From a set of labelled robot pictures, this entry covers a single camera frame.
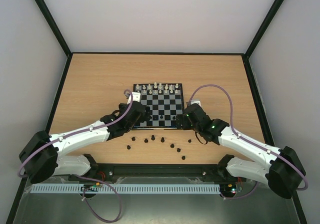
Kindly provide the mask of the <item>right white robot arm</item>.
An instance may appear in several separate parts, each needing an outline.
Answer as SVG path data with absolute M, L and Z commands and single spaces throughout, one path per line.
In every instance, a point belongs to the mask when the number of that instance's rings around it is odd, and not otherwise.
M 197 103 L 187 107 L 176 117 L 178 129 L 194 130 L 205 139 L 227 147 L 249 158 L 248 161 L 224 156 L 218 167 L 218 175 L 229 180 L 243 177 L 267 185 L 278 196 L 290 199 L 298 190 L 306 172 L 294 149 L 280 149 L 259 142 L 221 119 L 211 119 Z

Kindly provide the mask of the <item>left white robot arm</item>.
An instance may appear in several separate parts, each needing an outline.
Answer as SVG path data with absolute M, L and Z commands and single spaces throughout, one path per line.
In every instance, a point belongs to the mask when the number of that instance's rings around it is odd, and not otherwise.
M 71 156 L 70 153 L 91 144 L 123 136 L 136 123 L 150 118 L 150 108 L 138 101 L 120 104 L 115 113 L 70 132 L 49 135 L 39 131 L 31 138 L 19 155 L 24 174 L 32 184 L 41 183 L 51 176 L 81 176 L 94 178 L 98 164 L 90 154 Z

